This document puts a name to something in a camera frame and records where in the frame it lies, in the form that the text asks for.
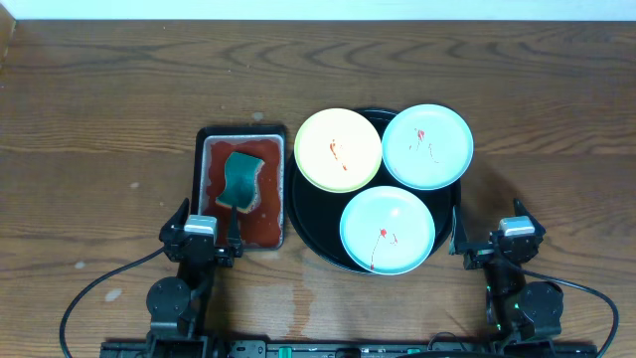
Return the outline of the light blue plate front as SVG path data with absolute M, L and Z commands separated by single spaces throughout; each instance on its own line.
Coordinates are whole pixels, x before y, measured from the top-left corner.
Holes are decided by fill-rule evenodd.
M 431 254 L 436 236 L 426 205 L 393 186 L 357 194 L 343 211 L 339 234 L 347 255 L 362 269 L 380 275 L 419 267 Z

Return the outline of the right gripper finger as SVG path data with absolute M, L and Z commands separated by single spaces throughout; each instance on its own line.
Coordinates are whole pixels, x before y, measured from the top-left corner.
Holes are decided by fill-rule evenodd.
M 463 225 L 461 210 L 458 205 L 452 208 L 452 230 L 449 253 L 452 256 L 463 255 L 467 251 L 468 239 Z
M 520 199 L 513 199 L 513 207 L 516 217 L 527 217 L 535 229 L 539 226 L 536 218 L 530 213 L 530 211 L 526 208 L 526 206 Z

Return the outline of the green scrubbing sponge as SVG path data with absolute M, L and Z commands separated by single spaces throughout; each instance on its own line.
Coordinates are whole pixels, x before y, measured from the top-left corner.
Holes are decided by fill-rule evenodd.
M 260 201 L 258 175 L 264 161 L 240 152 L 232 152 L 225 167 L 225 188 L 216 198 L 219 206 L 232 208 L 244 214 L 252 212 Z

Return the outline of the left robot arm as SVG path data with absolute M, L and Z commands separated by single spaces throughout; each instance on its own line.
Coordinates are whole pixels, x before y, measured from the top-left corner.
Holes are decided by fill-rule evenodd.
M 185 199 L 163 225 L 163 253 L 179 265 L 174 276 L 155 282 L 146 296 L 151 315 L 146 357 L 226 357 L 228 345 L 205 331 L 205 317 L 217 268 L 230 268 L 243 254 L 238 209 L 231 208 L 230 235 L 217 243 L 217 219 L 191 215 Z

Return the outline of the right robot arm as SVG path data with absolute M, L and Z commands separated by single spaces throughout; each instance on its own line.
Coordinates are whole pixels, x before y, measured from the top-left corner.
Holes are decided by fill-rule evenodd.
M 486 278 L 487 322 L 497 329 L 491 345 L 503 352 L 512 345 L 546 342 L 561 333 L 561 288 L 549 281 L 526 282 L 521 265 L 539 251 L 546 229 L 520 200 L 515 215 L 500 221 L 482 243 L 468 241 L 460 208 L 452 209 L 449 252 L 463 257 L 466 270 L 480 269 Z

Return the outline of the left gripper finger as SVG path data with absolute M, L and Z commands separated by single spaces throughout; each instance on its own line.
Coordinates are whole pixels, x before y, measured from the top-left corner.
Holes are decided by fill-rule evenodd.
M 231 209 L 231 221 L 228 232 L 228 243 L 232 249 L 233 256 L 235 258 L 241 258 L 243 254 L 243 244 L 240 237 L 239 221 L 238 221 L 238 208 L 232 206 Z
M 171 231 L 183 231 L 189 217 L 190 200 L 185 198 L 177 211 L 166 222 L 166 229 Z

